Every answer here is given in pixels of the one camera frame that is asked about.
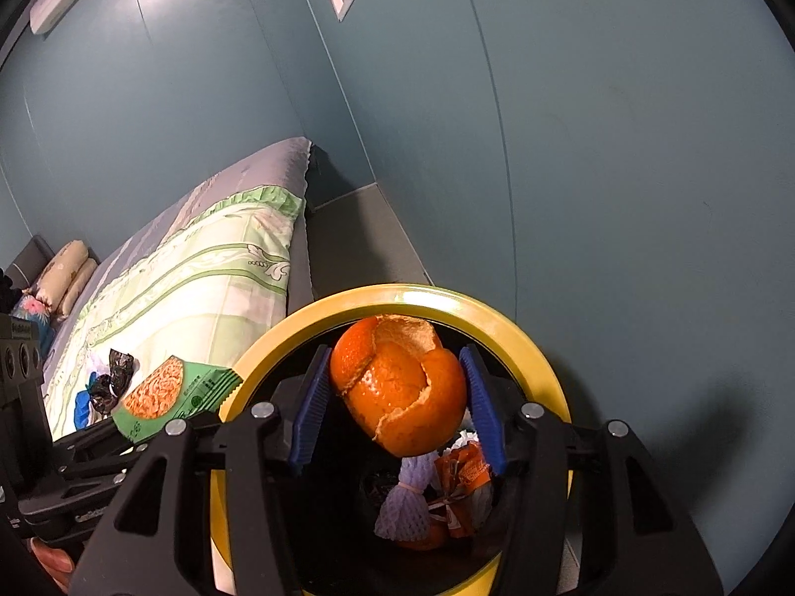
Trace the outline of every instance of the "ribbed blue pad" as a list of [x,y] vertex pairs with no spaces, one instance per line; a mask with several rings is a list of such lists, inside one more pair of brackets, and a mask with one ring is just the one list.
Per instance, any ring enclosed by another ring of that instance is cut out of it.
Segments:
[[320,426],[323,424],[323,415],[331,397],[331,384],[328,380],[330,359],[331,348],[323,356],[293,423],[293,447],[290,449],[288,462],[297,473],[312,460]]
[[486,379],[483,377],[485,370],[480,370],[469,347],[462,348],[459,361],[467,378],[469,412],[478,433],[483,457],[486,457],[486,462],[494,473],[503,474],[508,465],[504,429],[486,390]]

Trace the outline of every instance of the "green and white blanket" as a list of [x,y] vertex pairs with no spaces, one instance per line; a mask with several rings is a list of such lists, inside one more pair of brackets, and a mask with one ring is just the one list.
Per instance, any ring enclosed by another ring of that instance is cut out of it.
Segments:
[[279,186],[237,193],[168,237],[78,315],[45,407],[55,439],[74,432],[92,358],[133,356],[135,388],[169,356],[232,367],[285,317],[289,245],[302,200]]

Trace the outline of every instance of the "gray bed sheet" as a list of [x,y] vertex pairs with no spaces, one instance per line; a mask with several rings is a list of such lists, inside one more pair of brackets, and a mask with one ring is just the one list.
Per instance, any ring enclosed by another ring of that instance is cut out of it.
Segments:
[[[200,183],[104,260],[78,298],[72,313],[58,330],[45,362],[44,391],[47,391],[46,388],[49,386],[58,360],[61,359],[77,316],[94,293],[105,288],[106,284],[120,276],[138,260],[150,255],[162,240],[185,226],[196,215],[231,194],[258,186],[282,186],[303,199],[306,193],[306,170],[311,146],[310,141],[305,138],[287,139],[245,157]],[[313,300],[306,221],[304,215],[301,215],[296,220],[293,240],[290,243],[287,313],[292,314]]]

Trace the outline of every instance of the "blue wall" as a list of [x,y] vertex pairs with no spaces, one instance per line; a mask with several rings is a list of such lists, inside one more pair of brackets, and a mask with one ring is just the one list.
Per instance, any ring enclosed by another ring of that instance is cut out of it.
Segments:
[[795,494],[795,55],[770,11],[309,3],[434,281],[515,315],[581,419],[633,425],[733,587]]
[[79,0],[0,72],[2,162],[55,249],[82,237],[105,257],[211,174],[300,135],[335,165],[315,203],[372,182],[305,0]]
[[28,243],[30,233],[13,202],[1,170],[0,162],[0,268],[5,269]]

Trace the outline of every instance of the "hand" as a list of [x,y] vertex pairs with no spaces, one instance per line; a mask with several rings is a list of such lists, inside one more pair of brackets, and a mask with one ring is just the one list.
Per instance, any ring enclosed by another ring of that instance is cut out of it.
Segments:
[[58,583],[58,587],[66,594],[69,590],[69,581],[75,570],[75,564],[69,554],[62,549],[52,549],[38,538],[33,538],[30,545],[33,555],[45,568],[45,571]]

